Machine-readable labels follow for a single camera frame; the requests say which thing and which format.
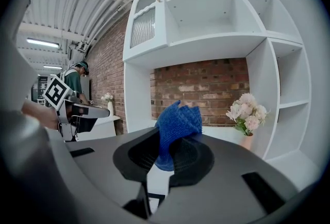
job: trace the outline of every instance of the ceiling light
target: ceiling light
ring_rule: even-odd
[[[44,68],[51,68],[51,69],[60,69],[60,70],[62,70],[62,67],[59,67],[59,66],[48,66],[48,65],[44,65],[43,67]]]
[[[44,46],[53,47],[53,48],[57,48],[57,49],[60,48],[58,43],[54,43],[54,42],[35,40],[35,39],[31,39],[31,38],[27,38],[26,41],[28,43],[32,43],[32,44],[44,45]]]

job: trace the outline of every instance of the white flower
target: white flower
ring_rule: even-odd
[[[256,99],[250,93],[244,93],[243,95],[241,95],[241,97],[239,98],[239,101],[241,102],[241,104],[244,104],[244,103],[248,104],[252,108],[257,106]]]
[[[229,117],[231,120],[236,121],[236,119],[241,115],[242,113],[242,106],[235,104],[230,107],[230,111],[226,113],[227,117]]]
[[[255,116],[248,116],[245,120],[244,125],[249,131],[256,130],[259,127],[259,119]]]
[[[260,121],[264,121],[267,116],[266,108],[262,105],[258,105],[255,107],[255,110],[256,110],[255,113],[256,118],[259,119]]]
[[[252,110],[253,110],[253,108],[250,107],[247,103],[243,103],[241,105],[241,115],[240,115],[240,117],[242,119],[246,119],[249,115],[252,114]]]
[[[101,97],[101,100],[105,100],[110,102],[113,99],[113,95],[106,93],[103,97]]]

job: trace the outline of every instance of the red brick wall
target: red brick wall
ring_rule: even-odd
[[[91,79],[91,99],[95,105],[107,107],[101,97],[109,92],[114,97],[114,122],[117,135],[127,133],[124,105],[123,47],[128,14],[117,22],[95,45],[87,57]]]
[[[199,106],[203,124],[233,126],[226,112],[249,92],[245,58],[200,61],[155,69],[150,75],[152,117],[177,100]]]

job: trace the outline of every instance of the white table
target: white table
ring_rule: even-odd
[[[79,141],[116,136],[113,122],[118,119],[120,119],[120,117],[117,116],[97,119],[93,129],[90,132],[78,133]]]

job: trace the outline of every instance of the blue cloth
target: blue cloth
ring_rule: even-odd
[[[178,107],[180,100],[167,107],[159,116],[159,156],[155,165],[163,171],[173,171],[173,160],[169,153],[175,140],[195,133],[202,133],[202,117],[199,107]]]

